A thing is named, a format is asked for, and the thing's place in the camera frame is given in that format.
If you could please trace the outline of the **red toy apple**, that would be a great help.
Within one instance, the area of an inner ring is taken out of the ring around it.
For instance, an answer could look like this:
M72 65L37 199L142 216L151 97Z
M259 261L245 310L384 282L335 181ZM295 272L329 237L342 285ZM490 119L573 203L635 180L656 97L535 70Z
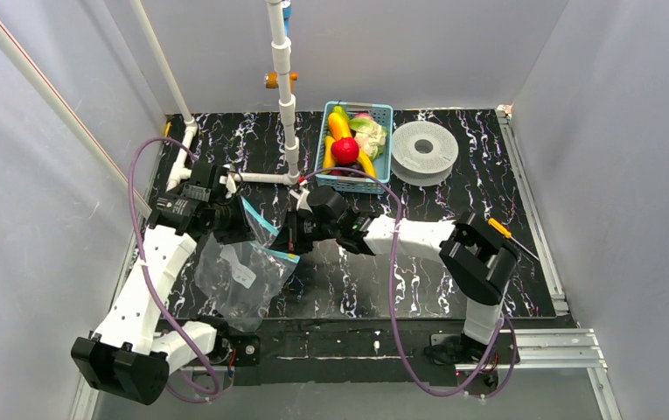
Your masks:
M357 161L359 144L352 137L342 138L332 145L331 152L336 164L350 165Z

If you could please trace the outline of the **clear zip top bag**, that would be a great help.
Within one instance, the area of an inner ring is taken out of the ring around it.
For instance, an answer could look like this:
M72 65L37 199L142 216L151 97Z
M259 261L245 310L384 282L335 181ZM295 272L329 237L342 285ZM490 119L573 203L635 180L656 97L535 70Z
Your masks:
M243 199L252 239L220 245L210 237L199 253L193 281L206 295L199 310L220 316L234 329L253 333L270 312L272 299L293 274L300 257L269 248L279 230Z

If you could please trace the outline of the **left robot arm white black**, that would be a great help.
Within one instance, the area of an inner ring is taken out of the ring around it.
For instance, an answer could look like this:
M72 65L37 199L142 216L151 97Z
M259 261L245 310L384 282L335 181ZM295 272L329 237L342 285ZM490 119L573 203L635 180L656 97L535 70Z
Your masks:
M118 298L97 328L73 343L71 357L91 388L150 405L172 373L194 360L211 364L219 322L172 321L162 337L157 323L168 315L164 302L201 238L212 235L221 245L253 239L239 181L228 167L196 163L189 179L157 197Z

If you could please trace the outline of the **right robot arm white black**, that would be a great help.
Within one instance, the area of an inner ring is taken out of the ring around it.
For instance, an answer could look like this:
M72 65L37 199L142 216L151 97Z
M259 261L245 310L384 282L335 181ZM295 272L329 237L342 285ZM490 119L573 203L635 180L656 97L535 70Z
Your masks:
M438 364L479 361L489 351L510 276L519 256L512 244L480 220L465 214L457 220L396 221L373 211L359 211L329 186L295 192L296 204L285 214L270 249L307 254L316 242L333 240L356 254L391 252L440 262L466 296L466 319L460 337L426 348Z

